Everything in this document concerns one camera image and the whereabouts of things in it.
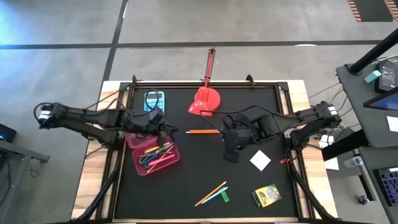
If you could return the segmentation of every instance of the concrete floor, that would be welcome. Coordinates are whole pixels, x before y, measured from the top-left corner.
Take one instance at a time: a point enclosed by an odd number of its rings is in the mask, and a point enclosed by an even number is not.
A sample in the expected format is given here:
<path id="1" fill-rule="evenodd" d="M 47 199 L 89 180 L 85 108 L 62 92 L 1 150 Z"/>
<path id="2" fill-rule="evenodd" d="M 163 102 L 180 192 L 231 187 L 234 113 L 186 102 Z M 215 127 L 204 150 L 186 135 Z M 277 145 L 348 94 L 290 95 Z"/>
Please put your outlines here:
<path id="1" fill-rule="evenodd" d="M 0 0 L 0 44 L 111 43 L 121 0 Z M 356 22 L 345 0 L 130 0 L 119 43 L 188 41 L 373 40 L 397 24 Z M 215 80 L 302 79 L 308 95 L 337 82 L 335 68 L 352 63 L 371 45 L 223 47 Z M 36 179 L 26 175 L 14 223 L 70 218 L 87 141 L 66 129 L 38 130 L 33 107 L 42 101 L 84 107 L 98 98 L 109 49 L 0 50 L 0 123 L 18 131 L 15 143 L 49 153 Z M 394 47 L 387 55 L 398 54 Z M 110 80 L 197 80 L 207 48 L 118 49 Z M 336 88 L 310 99 L 330 100 Z M 344 100 L 341 94 L 334 104 Z M 343 111 L 349 109 L 349 103 Z M 357 123 L 354 113 L 345 125 Z M 387 223 L 379 202 L 358 205 L 355 177 L 331 179 L 339 217 Z"/>

